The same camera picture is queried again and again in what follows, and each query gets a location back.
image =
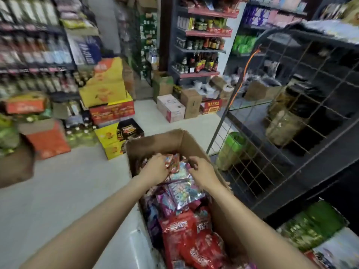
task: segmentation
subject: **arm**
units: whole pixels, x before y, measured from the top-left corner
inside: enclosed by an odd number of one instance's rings
[[[138,199],[164,181],[165,157],[150,159],[138,176],[68,228],[27,260],[21,269],[92,268]]]
[[[299,250],[231,194],[220,183],[210,163],[203,158],[190,159],[197,165],[197,170],[190,170],[196,184],[219,204],[259,269],[316,269]]]

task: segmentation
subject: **white box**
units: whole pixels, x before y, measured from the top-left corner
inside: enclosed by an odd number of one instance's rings
[[[169,123],[183,120],[186,108],[172,94],[157,97],[157,109]]]

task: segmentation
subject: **orange wire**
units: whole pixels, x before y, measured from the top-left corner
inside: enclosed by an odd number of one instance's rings
[[[256,51],[250,56],[250,58],[249,58],[249,60],[248,60],[248,62],[247,62],[247,64],[246,64],[245,70],[244,70],[244,72],[243,72],[243,78],[242,78],[242,81],[241,81],[241,83],[240,83],[240,87],[238,88],[238,90],[237,90],[237,92],[236,92],[236,95],[233,97],[231,103],[229,104],[229,107],[231,107],[231,105],[232,105],[234,99],[236,98],[238,92],[240,91],[240,88],[241,88],[242,85],[243,85],[243,80],[245,79],[245,76],[246,76],[246,73],[247,73],[247,68],[248,68],[249,63],[251,62],[251,60],[252,60],[252,58],[254,57],[254,55],[257,54],[257,53],[259,53],[259,52],[260,52],[260,50],[258,49],[258,50],[256,50]]]

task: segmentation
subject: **person's left hand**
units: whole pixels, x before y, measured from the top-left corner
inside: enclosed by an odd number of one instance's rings
[[[140,171],[139,176],[146,182],[149,187],[163,182],[168,176],[169,170],[165,165],[166,156],[156,154]]]

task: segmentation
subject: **forearm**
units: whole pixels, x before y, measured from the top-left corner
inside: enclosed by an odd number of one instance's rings
[[[291,246],[221,186],[209,190],[259,269],[315,269],[299,250]]]
[[[144,181],[140,176],[134,177],[125,187],[43,246],[21,268],[92,268],[135,203],[148,189]]]

